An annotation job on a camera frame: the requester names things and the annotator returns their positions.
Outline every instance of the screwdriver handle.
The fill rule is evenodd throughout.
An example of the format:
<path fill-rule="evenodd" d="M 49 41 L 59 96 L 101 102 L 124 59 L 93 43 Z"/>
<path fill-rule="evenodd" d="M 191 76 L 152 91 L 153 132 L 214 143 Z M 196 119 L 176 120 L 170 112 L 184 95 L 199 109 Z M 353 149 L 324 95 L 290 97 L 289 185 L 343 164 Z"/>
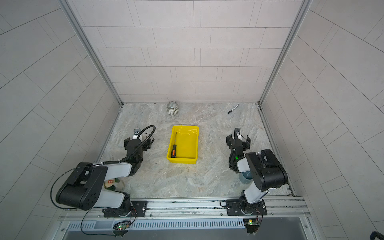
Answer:
<path fill-rule="evenodd" d="M 170 157 L 176 157 L 176 144 L 173 144 L 172 153 Z"/>

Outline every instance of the yellow plastic bin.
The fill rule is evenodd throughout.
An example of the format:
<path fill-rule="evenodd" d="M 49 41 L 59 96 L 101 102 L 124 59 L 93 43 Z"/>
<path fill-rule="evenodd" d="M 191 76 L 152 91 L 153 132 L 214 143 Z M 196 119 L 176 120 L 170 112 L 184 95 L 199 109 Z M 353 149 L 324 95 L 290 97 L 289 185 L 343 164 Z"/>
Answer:
<path fill-rule="evenodd" d="M 172 158 L 172 146 L 175 144 L 176 135 L 176 157 Z M 192 163 L 197 160 L 197 142 L 199 141 L 199 127 L 176 125 L 172 128 L 169 141 L 167 159 L 173 163 Z"/>

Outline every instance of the mug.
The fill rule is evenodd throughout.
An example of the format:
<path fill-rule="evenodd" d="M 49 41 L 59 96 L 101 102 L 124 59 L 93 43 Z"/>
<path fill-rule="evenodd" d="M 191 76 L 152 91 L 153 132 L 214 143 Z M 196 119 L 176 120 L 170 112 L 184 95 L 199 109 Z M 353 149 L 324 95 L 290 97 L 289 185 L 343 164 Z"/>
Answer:
<path fill-rule="evenodd" d="M 167 103 L 167 113 L 171 116 L 175 116 L 179 112 L 179 107 L 176 102 Z"/>

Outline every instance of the tiled wall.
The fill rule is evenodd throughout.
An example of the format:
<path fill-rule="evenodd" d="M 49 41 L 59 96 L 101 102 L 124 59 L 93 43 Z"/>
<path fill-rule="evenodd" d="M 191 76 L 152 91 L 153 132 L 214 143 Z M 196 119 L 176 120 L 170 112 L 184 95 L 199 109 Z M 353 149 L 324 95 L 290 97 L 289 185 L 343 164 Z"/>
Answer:
<path fill-rule="evenodd" d="M 52 182 L 96 160 L 118 109 L 55 0 L 0 1 L 0 239 L 41 239 Z"/>
<path fill-rule="evenodd" d="M 301 5 L 68 2 L 123 102 L 258 101 Z"/>
<path fill-rule="evenodd" d="M 262 109 L 322 238 L 384 233 L 384 1 L 314 0 Z"/>

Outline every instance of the black mounting plate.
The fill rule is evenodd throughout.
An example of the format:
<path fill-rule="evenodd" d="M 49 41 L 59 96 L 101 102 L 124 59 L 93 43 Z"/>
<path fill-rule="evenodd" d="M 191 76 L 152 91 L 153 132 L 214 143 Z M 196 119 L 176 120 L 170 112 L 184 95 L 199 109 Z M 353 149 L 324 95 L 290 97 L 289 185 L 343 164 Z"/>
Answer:
<path fill-rule="evenodd" d="M 131 217 L 131 216 L 132 216 L 132 218 L 134 218 L 134 217 L 144 217 L 145 216 L 145 212 L 147 210 L 148 202 L 147 201 L 131 201 L 131 202 L 132 202 L 132 207 L 135 208 L 136 212 L 134 212 L 134 210 L 133 210 L 131 213 L 129 213 L 125 217 Z M 117 214 L 114 214 L 114 213 L 105 212 L 104 213 L 104 217 L 120 217 L 120 216 L 117 215 Z"/>
<path fill-rule="evenodd" d="M 255 215 L 267 215 L 266 208 L 263 208 L 265 206 L 264 200 L 261 200 L 256 204 L 256 209 L 260 212 L 254 211 L 251 214 L 245 214 L 243 211 L 241 211 L 240 207 L 240 200 L 238 199 L 228 199 L 225 200 L 226 206 L 227 206 L 227 215 L 228 216 L 255 216 Z"/>

